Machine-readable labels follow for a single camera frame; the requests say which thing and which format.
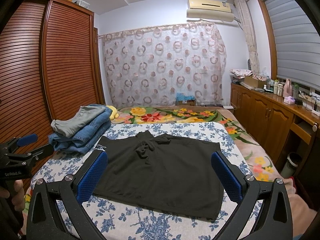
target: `trash can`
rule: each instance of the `trash can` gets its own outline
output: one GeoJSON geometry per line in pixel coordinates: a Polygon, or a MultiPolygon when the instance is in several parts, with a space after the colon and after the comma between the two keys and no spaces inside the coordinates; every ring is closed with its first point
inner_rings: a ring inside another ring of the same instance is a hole
{"type": "Polygon", "coordinates": [[[301,161],[302,161],[302,158],[300,157],[299,154],[295,152],[289,153],[287,157],[287,162],[285,163],[284,168],[282,169],[280,175],[285,179],[291,177],[295,173],[301,161]]]}

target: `wardrobe door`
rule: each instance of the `wardrobe door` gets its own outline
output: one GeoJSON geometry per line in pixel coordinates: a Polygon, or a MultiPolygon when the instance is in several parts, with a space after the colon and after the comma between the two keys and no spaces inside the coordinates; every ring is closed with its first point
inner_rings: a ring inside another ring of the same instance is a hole
{"type": "Polygon", "coordinates": [[[44,27],[45,84],[52,117],[67,120],[80,106],[99,102],[92,54],[93,14],[50,2],[44,27]]]}
{"type": "MultiPolygon", "coordinates": [[[[52,133],[39,57],[45,9],[45,1],[26,0],[0,35],[0,142],[31,133],[38,135],[36,143],[16,153],[47,144],[52,133]]],[[[37,163],[33,171],[45,161],[37,163]]]]}

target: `blue floral tablecloth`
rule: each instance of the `blue floral tablecloth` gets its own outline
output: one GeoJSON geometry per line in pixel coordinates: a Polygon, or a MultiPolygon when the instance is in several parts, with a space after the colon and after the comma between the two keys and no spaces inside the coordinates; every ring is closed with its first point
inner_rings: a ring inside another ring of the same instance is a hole
{"type": "MultiPolygon", "coordinates": [[[[228,160],[237,165],[244,174],[251,174],[247,163],[224,127],[215,122],[206,123],[159,123],[159,124],[113,124],[104,136],[121,139],[149,130],[154,136],[163,133],[219,142],[228,160]]],[[[86,155],[60,152],[54,155],[35,174],[31,187],[37,179],[59,181],[67,174],[74,174],[84,163],[86,155]]],[[[71,234],[78,237],[61,201],[57,201],[63,220],[71,234]]],[[[258,201],[240,238],[249,234],[259,213],[262,201],[258,201]]],[[[92,222],[108,240],[211,240],[222,228],[236,207],[224,192],[220,213],[215,221],[181,214],[164,214],[155,210],[130,206],[112,200],[91,196],[84,202],[84,209],[92,222]]]]}

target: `window blind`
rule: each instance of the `window blind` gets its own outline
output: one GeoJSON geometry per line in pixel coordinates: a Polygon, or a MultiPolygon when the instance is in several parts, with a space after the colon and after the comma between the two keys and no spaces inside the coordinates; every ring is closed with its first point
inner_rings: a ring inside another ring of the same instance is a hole
{"type": "Polygon", "coordinates": [[[320,37],[295,0],[263,0],[277,52],[277,77],[320,89],[320,37]]]}

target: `metal bolt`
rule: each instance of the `metal bolt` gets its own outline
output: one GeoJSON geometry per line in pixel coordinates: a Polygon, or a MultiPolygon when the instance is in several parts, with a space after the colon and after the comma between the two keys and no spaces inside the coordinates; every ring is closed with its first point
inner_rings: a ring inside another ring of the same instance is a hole
{"type": "Polygon", "coordinates": [[[252,176],[252,175],[247,175],[247,176],[245,176],[245,178],[248,180],[248,181],[254,181],[254,176],[252,176]]]}
{"type": "Polygon", "coordinates": [[[280,178],[276,178],[276,182],[277,182],[278,184],[283,184],[283,180],[280,179],[280,178]]]}
{"type": "Polygon", "coordinates": [[[38,179],[37,181],[36,181],[36,184],[38,184],[38,185],[40,185],[40,184],[42,184],[43,183],[43,179],[38,179]]]}
{"type": "Polygon", "coordinates": [[[66,181],[70,181],[70,180],[73,179],[73,175],[72,175],[72,174],[69,174],[69,175],[65,176],[64,179],[65,179],[66,181]]]}

